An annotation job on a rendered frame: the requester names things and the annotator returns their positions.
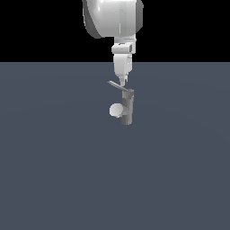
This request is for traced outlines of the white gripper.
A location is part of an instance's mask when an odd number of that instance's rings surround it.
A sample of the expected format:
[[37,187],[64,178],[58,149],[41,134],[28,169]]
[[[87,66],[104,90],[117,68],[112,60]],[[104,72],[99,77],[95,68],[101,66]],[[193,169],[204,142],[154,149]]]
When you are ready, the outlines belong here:
[[111,52],[115,75],[119,76],[120,86],[124,86],[128,82],[128,73],[132,70],[132,43],[115,43]]

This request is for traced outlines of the grey faucet handle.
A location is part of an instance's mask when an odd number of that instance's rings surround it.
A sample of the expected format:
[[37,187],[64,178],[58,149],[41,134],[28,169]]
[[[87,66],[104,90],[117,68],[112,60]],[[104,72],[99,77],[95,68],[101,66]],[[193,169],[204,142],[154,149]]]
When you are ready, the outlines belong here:
[[108,81],[107,83],[110,84],[110,85],[112,85],[112,86],[114,86],[114,87],[116,87],[116,88],[118,88],[118,89],[120,89],[123,92],[128,92],[128,89],[126,89],[123,86],[120,86],[119,84],[116,84],[116,83],[114,83],[112,81]]

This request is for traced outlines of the small white ball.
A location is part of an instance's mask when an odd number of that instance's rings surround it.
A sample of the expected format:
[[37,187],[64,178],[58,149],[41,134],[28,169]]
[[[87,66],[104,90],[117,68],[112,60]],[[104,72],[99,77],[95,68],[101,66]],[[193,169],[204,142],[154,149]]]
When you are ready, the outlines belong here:
[[120,103],[113,103],[110,106],[110,115],[119,118],[121,113],[123,112],[123,106]]

